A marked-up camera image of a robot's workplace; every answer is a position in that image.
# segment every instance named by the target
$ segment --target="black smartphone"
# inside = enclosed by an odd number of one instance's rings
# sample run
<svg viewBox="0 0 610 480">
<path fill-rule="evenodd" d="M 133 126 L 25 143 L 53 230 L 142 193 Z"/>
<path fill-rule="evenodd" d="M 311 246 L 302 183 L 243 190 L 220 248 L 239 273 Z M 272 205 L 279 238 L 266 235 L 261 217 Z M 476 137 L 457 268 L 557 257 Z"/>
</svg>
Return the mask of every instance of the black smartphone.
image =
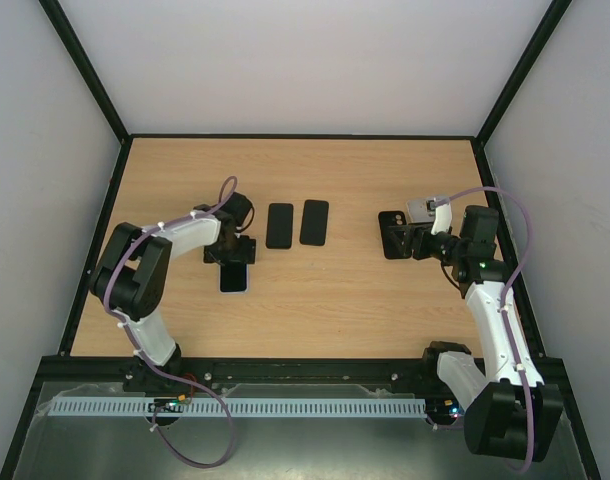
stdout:
<svg viewBox="0 0 610 480">
<path fill-rule="evenodd" d="M 305 200 L 300 237 L 303 245 L 316 245 L 318 247 L 325 245 L 328 213 L 329 202 Z"/>
<path fill-rule="evenodd" d="M 291 203 L 270 203 L 267 212 L 267 248 L 292 248 L 294 228 L 294 205 Z"/>
<path fill-rule="evenodd" d="M 221 293 L 245 293 L 249 287 L 249 273 L 246 263 L 220 265 Z"/>
</svg>

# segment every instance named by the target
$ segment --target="wooden tabletop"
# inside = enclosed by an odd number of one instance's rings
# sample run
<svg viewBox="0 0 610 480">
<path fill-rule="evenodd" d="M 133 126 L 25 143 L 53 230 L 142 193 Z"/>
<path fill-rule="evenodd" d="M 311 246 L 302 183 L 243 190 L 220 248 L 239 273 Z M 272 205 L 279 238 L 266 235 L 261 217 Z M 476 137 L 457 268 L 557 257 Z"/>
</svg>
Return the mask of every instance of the wooden tabletop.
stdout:
<svg viewBox="0 0 610 480">
<path fill-rule="evenodd" d="M 218 291 L 216 265 L 192 251 L 170 264 L 161 311 L 184 356 L 418 358 L 432 340 L 480 356 L 474 320 L 436 260 L 386 260 L 377 215 L 407 200 L 480 185 L 468 141 L 136 139 L 112 212 L 151 225 L 215 203 L 223 180 L 256 208 L 249 292 Z M 303 202 L 330 204 L 323 247 L 298 241 Z M 267 209 L 294 205 L 293 246 L 265 247 Z M 466 205 L 454 204 L 455 231 Z M 129 356 L 132 348 L 89 296 L 73 355 Z"/>
</svg>

